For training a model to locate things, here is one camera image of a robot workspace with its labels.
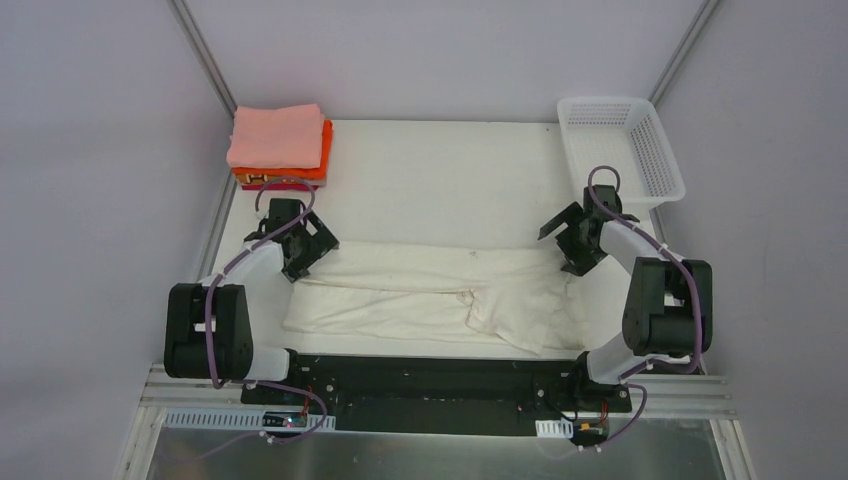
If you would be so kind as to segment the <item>cream white t shirt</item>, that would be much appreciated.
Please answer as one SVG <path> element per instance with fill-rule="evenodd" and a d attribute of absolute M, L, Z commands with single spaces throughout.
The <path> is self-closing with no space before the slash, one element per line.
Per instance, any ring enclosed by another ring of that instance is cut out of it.
<path fill-rule="evenodd" d="M 544 248 L 346 242 L 293 285 L 289 331 L 579 351 L 589 326 L 574 278 Z"/>

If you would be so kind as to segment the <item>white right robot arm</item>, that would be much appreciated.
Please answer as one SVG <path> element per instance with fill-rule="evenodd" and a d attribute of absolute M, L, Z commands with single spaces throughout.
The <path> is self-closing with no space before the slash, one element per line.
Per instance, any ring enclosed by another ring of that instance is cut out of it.
<path fill-rule="evenodd" d="M 712 338 L 712 268 L 685 259 L 648 234 L 623 211 L 612 185 L 589 186 L 539 230 L 555 237 L 563 271 L 582 277 L 613 258 L 629 274 L 621 331 L 602 347 L 583 352 L 564 379 L 566 397 L 583 410 L 624 388 L 652 367 L 691 374 Z"/>

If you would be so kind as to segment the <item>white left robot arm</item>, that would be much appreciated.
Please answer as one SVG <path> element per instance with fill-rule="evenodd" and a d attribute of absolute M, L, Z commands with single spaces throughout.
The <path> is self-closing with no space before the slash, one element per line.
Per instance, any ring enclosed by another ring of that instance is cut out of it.
<path fill-rule="evenodd" d="M 289 286 L 340 242 L 301 200 L 274 198 L 269 210 L 221 270 L 168 295 L 163 363 L 172 378 L 216 385 L 267 381 L 281 404 L 297 402 L 305 378 L 290 368 L 294 353 L 270 336 L 285 317 Z"/>

